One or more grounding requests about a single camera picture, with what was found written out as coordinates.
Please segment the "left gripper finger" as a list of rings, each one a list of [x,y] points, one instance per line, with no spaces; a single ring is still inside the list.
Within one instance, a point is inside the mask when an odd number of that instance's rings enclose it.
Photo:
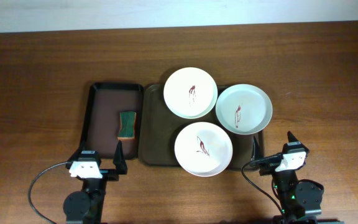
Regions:
[[[67,162],[73,162],[73,161],[77,161],[81,152],[83,151],[83,149],[85,148],[86,146],[86,142],[85,141],[82,141],[80,143],[80,145],[78,146],[78,149],[69,157],[69,159],[67,160]]]
[[[116,167],[115,170],[117,174],[127,174],[128,168],[124,158],[121,140],[118,140],[116,151],[114,153],[113,164]]]

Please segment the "pale green plate stained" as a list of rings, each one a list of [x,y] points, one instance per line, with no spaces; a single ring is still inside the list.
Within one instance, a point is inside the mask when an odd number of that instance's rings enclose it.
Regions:
[[[218,121],[228,131],[250,135],[263,130],[272,119],[273,106],[260,88],[237,84],[222,91],[216,102]]]

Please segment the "green and orange sponge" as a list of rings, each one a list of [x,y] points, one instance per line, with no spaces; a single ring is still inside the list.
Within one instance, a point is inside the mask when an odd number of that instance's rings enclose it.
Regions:
[[[137,114],[135,111],[120,112],[120,126],[117,135],[118,140],[125,141],[135,139],[135,123]]]

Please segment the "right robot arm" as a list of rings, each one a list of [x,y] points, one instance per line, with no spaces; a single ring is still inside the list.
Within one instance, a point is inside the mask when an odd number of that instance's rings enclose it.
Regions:
[[[282,152],[252,161],[250,166],[261,176],[272,176],[272,188],[281,212],[273,217],[274,223],[317,223],[324,187],[296,176],[296,171],[306,164],[310,150],[292,132],[287,132],[287,138]]]

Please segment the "large brown serving tray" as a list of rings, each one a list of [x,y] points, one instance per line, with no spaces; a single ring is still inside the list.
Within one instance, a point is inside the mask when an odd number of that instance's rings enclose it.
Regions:
[[[174,143],[179,132],[195,122],[208,122],[221,127],[215,110],[197,119],[185,119],[172,113],[163,99],[163,84],[153,84],[144,91],[144,103],[140,125],[138,147],[139,159],[148,166],[178,167],[174,153]],[[233,155],[228,170],[239,171],[251,161],[252,141],[257,135],[262,136],[262,157],[264,157],[264,132],[251,135],[240,135],[228,130],[233,145]]]

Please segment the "white plate bottom stained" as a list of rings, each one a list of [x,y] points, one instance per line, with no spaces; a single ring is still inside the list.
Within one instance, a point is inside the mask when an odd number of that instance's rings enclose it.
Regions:
[[[175,157],[187,172],[211,177],[224,171],[231,162],[233,145],[218,125],[192,123],[183,128],[174,143]]]

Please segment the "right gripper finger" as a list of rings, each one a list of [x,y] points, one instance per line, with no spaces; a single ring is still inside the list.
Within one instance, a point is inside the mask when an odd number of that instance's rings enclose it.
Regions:
[[[295,135],[291,132],[287,132],[288,145],[300,145],[301,142],[295,137]]]
[[[257,135],[253,137],[252,141],[252,156],[251,161],[262,158],[262,136]]]

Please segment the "small black tray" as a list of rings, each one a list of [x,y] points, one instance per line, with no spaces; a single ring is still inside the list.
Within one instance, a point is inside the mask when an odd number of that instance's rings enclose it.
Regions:
[[[89,88],[80,143],[97,151],[101,158],[112,159],[118,143],[120,113],[136,113],[135,138],[122,141],[126,160],[137,158],[144,88],[134,83],[96,82]]]

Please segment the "white plate stained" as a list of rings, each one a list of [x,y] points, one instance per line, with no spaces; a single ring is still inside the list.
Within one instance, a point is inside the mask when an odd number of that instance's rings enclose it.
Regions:
[[[174,143],[175,157],[187,172],[211,177],[224,171],[231,162],[233,145],[218,125],[192,123],[183,128]]]
[[[175,115],[196,119],[213,109],[218,98],[218,87],[208,72],[186,67],[168,77],[163,88],[163,98]]]

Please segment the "white plate top stained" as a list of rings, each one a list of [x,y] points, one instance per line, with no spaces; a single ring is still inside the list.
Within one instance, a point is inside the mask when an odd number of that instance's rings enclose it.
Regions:
[[[196,119],[213,109],[218,98],[218,87],[208,72],[186,67],[168,77],[163,88],[163,98],[175,115]]]

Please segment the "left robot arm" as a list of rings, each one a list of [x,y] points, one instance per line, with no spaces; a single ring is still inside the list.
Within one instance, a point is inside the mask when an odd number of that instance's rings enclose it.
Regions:
[[[67,223],[101,223],[106,186],[127,174],[127,164],[119,141],[114,153],[113,169],[101,169],[97,151],[87,150],[83,142],[68,159],[70,176],[82,181],[80,191],[71,193],[63,203]]]

